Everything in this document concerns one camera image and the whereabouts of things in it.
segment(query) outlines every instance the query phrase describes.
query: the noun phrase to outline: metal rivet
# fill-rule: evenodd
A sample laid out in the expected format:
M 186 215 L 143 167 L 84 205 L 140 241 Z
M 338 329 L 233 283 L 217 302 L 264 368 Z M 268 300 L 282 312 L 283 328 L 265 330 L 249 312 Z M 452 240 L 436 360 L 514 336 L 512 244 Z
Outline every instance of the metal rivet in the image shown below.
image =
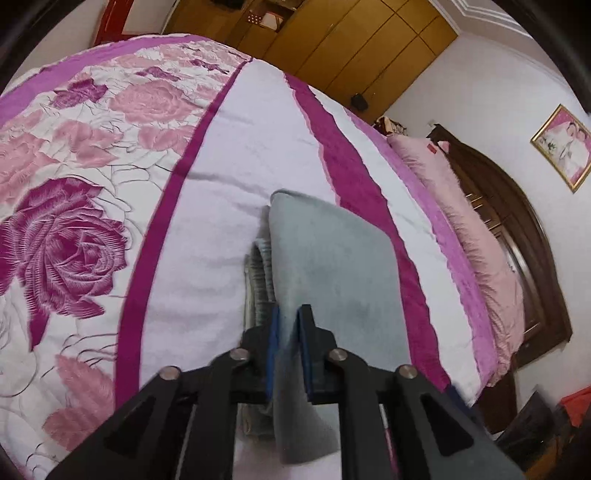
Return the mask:
M 162 367 L 158 374 L 162 380 L 176 380 L 180 376 L 181 371 L 179 368 L 169 365 L 167 367 Z
M 245 348 L 235 348 L 234 350 L 230 351 L 230 358 L 236 362 L 248 360 L 250 356 L 251 354 Z
M 343 350 L 342 348 L 333 348 L 329 353 L 329 358 L 333 362 L 342 362 L 347 356 L 347 350 Z
M 404 378 L 408 378 L 409 380 L 412 380 L 418 375 L 417 369 L 412 365 L 401 366 L 399 372 L 400 375 L 402 375 Z

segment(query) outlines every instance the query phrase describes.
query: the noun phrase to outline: folded cloth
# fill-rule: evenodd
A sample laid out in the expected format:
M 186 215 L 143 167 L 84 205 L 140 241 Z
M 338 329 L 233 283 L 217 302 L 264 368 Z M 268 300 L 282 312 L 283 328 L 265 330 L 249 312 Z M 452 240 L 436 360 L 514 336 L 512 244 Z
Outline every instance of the folded cloth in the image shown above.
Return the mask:
M 280 190 L 269 212 L 274 294 L 281 310 L 273 425 L 281 461 L 308 462 L 339 449 L 336 405 L 308 403 L 295 331 L 309 303 L 316 324 L 368 365 L 410 363 L 398 266 L 389 238 L 340 207 Z
M 273 272 L 271 270 L 271 240 L 265 228 L 252 245 L 246 257 L 246 307 L 244 329 L 271 321 L 272 304 L 275 302 Z M 273 407 L 244 404 L 240 409 L 244 434 L 256 437 L 273 437 Z

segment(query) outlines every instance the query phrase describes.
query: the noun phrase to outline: framed picture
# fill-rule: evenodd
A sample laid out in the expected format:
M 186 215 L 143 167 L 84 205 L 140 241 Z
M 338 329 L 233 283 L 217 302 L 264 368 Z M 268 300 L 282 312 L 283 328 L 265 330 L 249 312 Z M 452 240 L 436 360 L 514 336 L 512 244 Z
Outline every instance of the framed picture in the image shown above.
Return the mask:
M 563 105 L 559 105 L 531 143 L 560 173 L 573 192 L 591 170 L 591 133 Z

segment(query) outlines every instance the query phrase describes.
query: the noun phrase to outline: pillow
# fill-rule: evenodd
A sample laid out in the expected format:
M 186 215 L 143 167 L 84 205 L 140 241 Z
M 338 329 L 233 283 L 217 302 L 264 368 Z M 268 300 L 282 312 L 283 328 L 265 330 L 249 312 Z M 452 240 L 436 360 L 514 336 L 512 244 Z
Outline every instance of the pillow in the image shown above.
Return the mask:
M 428 138 L 390 135 L 388 144 L 421 180 L 447 216 L 476 274 L 491 319 L 499 363 L 489 385 L 511 366 L 523 342 L 523 292 L 496 238 L 474 211 L 444 153 Z

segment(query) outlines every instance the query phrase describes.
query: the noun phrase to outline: floral bedspread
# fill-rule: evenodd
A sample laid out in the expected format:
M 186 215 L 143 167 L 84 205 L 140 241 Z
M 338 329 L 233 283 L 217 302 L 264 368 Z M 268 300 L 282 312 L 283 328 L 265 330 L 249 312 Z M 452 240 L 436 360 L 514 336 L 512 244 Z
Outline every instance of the floral bedspread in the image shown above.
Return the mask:
M 0 443 L 28 479 L 163 366 L 202 367 L 239 343 L 245 255 L 278 189 L 388 235 L 411 361 L 475 401 L 498 361 L 482 293 L 385 139 L 262 60 L 138 37 L 0 97 Z M 338 452 L 282 465 L 281 445 L 236 444 L 236 480 L 340 478 Z
M 249 57 L 140 37 L 0 98 L 0 440 L 44 478 L 115 408 L 119 312 L 171 172 Z

